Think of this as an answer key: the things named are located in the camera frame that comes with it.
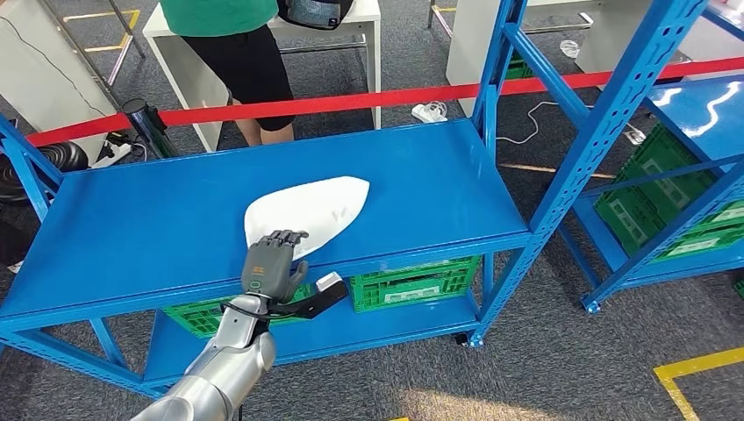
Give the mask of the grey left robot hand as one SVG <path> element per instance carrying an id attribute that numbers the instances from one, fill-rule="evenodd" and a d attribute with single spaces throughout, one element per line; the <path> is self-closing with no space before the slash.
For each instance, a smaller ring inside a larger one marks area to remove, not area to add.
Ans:
<path id="1" fill-rule="evenodd" d="M 254 242 L 240 278 L 243 291 L 290 303 L 309 269 L 306 260 L 292 267 L 294 249 L 308 237 L 307 232 L 276 230 Z"/>

